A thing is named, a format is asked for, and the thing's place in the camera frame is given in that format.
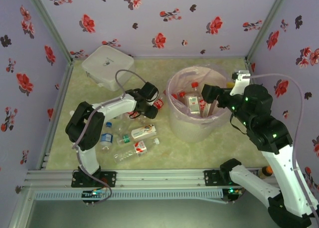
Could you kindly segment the clear bottle green label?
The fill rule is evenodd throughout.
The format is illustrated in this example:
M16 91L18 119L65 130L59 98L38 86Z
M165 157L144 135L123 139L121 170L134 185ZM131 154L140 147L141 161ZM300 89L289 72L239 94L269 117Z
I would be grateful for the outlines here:
M123 146L125 144L132 142L132 140L133 138L129 134L120 135L119 137L117 137L117 144L119 146Z

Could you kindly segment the controller board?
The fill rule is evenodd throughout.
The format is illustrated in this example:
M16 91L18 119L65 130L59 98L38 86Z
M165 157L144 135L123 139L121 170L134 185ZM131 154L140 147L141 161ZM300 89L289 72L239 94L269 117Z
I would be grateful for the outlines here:
M223 189L223 198L222 200L226 203L234 204L242 195L245 193L244 188L228 188Z
M97 188L93 190L83 191L81 199L83 203L88 206L95 206L108 200L113 194L113 190L110 188Z

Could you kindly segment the left controller board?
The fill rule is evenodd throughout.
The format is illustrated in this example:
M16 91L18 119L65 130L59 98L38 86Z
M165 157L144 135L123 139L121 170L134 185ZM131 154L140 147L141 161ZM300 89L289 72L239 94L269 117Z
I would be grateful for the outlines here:
M93 190L83 191L81 199L83 203L88 206L95 206L108 200L113 194L113 190L110 188L97 188Z

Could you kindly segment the white lidded plastic container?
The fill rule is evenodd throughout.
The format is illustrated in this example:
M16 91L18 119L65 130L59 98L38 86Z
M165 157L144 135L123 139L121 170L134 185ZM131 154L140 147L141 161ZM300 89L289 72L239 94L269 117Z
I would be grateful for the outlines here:
M136 71L132 57L108 45L100 46L89 55L82 62L82 68L98 86L110 91L119 90L119 85L124 85L132 76L124 71L116 76L118 70Z

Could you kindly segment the white bottle colourful label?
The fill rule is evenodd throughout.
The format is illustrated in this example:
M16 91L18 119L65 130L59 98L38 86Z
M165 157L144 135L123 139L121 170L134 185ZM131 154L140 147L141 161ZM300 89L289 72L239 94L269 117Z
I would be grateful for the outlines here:
M146 125L131 131L131 136L134 141L141 141L146 138L153 137L157 134L157 129L154 124Z

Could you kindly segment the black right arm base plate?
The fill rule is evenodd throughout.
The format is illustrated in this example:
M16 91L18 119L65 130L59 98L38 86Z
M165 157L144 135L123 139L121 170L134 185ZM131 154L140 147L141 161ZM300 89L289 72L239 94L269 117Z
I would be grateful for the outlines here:
M241 173L225 170L205 170L204 181L206 186L211 187L236 187L247 184L248 179Z

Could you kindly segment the clear bottle red label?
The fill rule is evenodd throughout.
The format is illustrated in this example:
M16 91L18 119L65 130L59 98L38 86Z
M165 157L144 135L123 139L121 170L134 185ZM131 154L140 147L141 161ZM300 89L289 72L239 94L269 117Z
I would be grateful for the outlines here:
M211 103L207 103L203 99L199 101L201 117L206 118L209 115L209 111L211 108Z

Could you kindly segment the ribbed bottle red white label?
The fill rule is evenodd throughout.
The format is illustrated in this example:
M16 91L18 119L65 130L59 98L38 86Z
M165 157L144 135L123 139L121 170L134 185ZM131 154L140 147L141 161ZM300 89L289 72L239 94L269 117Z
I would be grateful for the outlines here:
M129 144L115 152L115 154L113 155L114 161L116 163L122 163L139 158L159 144L160 141L158 138L144 139L135 142L134 144Z

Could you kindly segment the brown bottle orange cap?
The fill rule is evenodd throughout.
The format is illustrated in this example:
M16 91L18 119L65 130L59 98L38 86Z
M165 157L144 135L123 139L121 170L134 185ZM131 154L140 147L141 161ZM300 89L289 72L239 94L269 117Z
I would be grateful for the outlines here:
M273 171L270 166L264 166L258 170L257 176L261 179L270 177L273 174Z

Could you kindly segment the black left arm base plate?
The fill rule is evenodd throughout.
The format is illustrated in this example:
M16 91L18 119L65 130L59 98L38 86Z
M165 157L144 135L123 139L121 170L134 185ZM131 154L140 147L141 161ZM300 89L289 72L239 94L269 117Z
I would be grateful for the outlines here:
M93 174L96 179L107 183L111 188L115 186L117 173L114 171L97 171ZM103 184L86 175L82 170L76 170L72 174L72 188L104 187Z

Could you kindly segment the clear bottle blue label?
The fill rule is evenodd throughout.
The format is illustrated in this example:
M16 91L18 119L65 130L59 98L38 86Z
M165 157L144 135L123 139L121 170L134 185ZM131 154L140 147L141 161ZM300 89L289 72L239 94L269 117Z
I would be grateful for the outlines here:
M111 122L106 122L102 128L101 137L100 137L100 145L101 150L103 152L109 152L113 146L113 125Z

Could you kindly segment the clear bottle white label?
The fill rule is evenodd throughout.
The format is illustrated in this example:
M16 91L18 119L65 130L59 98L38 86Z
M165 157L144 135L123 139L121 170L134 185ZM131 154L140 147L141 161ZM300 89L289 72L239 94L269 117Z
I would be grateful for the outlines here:
M199 105L198 97L196 94L194 93L186 94L185 101L191 114L200 115L200 105Z

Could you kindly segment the aluminium corner frame post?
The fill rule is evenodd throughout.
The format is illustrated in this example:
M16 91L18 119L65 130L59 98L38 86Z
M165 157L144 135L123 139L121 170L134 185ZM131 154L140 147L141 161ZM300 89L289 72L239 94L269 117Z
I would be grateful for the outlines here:
M64 41L62 37L60 36L56 26L54 25L53 20L51 19L47 9L45 8L43 2L41 0L30 0L30 2L33 4L35 9L37 10L39 16L41 17L43 23L45 24L46 28L52 35L53 39L57 43L59 50L63 53L64 57L68 61L69 64L73 62L73 58L71 58L71 55L69 54L66 45L64 44Z
M245 60L248 62L252 58L252 56L257 51L258 47L262 43L262 39L266 35L266 32L270 28L273 20L275 19L277 13L280 11L282 5L284 4L285 0L275 0L273 3L268 15L266 16L265 21L263 22L263 25L261 26L260 31L257 34L257 37L255 38L251 48L249 49L248 54L245 56Z

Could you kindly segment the cola bottle red label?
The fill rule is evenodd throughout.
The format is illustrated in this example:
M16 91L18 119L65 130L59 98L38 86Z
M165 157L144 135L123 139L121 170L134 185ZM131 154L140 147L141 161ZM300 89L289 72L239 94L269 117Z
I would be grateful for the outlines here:
M152 103L158 110L162 109L166 104L166 91L160 92L157 99Z

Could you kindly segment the right controller board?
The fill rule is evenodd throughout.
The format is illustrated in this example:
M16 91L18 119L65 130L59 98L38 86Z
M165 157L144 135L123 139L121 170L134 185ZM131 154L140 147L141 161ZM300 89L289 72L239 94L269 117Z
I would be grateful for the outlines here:
M228 188L223 189L223 198L222 200L226 203L234 204L242 195L245 193L244 188Z

